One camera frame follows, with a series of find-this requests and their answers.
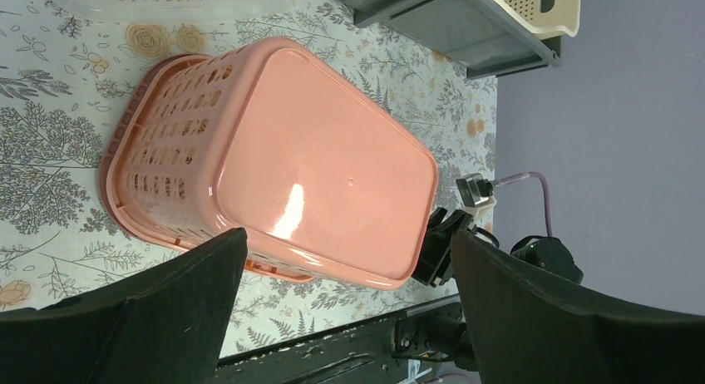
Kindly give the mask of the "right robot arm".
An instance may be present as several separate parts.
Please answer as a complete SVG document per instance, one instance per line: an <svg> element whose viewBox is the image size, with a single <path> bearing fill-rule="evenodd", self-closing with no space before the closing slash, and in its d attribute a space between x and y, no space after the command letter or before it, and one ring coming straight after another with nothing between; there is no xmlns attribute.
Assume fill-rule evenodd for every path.
<svg viewBox="0 0 705 384"><path fill-rule="evenodd" d="M448 282L453 277L451 238L460 232L473 234L496 247L500 245L494 234L475 225L473 214L462 209L449 213L437 208L429 218L412 278L433 288ZM570 251L555 237L527 236L512 247L510 255L573 283L580 284L584 278Z"/></svg>

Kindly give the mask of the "white perforated plastic basket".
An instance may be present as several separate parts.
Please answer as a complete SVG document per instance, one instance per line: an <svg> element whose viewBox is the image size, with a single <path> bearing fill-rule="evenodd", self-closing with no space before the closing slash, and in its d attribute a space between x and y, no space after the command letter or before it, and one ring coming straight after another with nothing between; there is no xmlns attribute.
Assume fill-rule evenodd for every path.
<svg viewBox="0 0 705 384"><path fill-rule="evenodd" d="M228 21L284 12L295 0L51 0L71 15L114 22Z"/></svg>

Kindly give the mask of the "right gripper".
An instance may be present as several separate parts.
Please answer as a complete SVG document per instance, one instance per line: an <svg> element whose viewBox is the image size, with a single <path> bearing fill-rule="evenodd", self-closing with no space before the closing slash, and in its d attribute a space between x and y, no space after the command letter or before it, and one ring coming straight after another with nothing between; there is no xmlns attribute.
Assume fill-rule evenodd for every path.
<svg viewBox="0 0 705 384"><path fill-rule="evenodd" d="M452 236L456 232L468 230L473 223L474 216L462 209L448 214L447 209L436 208L429 217L412 278L432 288L447 283L453 276Z"/></svg>

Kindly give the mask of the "cream plastic tub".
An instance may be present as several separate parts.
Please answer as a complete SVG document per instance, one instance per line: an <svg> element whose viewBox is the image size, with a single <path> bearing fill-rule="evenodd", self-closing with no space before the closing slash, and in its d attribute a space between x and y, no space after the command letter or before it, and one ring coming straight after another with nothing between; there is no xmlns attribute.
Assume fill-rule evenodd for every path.
<svg viewBox="0 0 705 384"><path fill-rule="evenodd" d="M540 40L576 37L581 0L492 0Z"/></svg>

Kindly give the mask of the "grey plastic crate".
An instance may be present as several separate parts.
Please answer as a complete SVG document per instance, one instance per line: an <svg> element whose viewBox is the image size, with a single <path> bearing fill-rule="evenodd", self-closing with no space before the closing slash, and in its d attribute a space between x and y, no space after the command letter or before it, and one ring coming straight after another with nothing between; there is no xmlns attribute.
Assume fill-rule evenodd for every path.
<svg viewBox="0 0 705 384"><path fill-rule="evenodd" d="M560 37L540 40L492 0L341 1L357 27L390 27L462 65L470 79L561 64Z"/></svg>

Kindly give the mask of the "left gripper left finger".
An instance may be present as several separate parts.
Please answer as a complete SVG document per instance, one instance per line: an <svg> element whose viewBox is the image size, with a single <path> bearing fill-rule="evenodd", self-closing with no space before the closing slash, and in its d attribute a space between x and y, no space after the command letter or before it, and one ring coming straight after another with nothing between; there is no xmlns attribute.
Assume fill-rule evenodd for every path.
<svg viewBox="0 0 705 384"><path fill-rule="evenodd" d="M2 313L2 382L211 382L247 253L231 229L129 278Z"/></svg>

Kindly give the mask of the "pink perforated basket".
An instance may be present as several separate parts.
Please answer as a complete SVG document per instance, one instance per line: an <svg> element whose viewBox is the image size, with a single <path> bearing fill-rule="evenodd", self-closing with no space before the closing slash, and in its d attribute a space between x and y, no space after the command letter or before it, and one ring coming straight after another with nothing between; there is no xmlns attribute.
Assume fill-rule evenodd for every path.
<svg viewBox="0 0 705 384"><path fill-rule="evenodd" d="M185 252L242 228L250 272L393 290L420 258L438 169L344 76L268 37L152 67L98 177L106 212L147 243Z"/></svg>

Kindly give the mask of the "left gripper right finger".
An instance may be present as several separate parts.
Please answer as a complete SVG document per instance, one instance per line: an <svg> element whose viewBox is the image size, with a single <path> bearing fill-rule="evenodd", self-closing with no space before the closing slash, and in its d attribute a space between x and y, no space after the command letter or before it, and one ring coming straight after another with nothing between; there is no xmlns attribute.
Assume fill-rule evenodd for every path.
<svg viewBox="0 0 705 384"><path fill-rule="evenodd" d="M450 248L482 382L703 382L703 316L595 292L469 232Z"/></svg>

